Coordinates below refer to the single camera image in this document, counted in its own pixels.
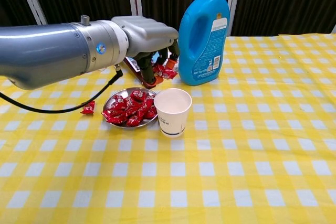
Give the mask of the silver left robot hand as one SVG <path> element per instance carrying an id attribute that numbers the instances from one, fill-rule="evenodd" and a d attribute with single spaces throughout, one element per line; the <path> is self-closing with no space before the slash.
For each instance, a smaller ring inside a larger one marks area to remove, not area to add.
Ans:
<path id="1" fill-rule="evenodd" d="M 128 38 L 124 62 L 147 89 L 173 79 L 180 56 L 175 28 L 143 16 L 117 16 L 111 20 Z"/>

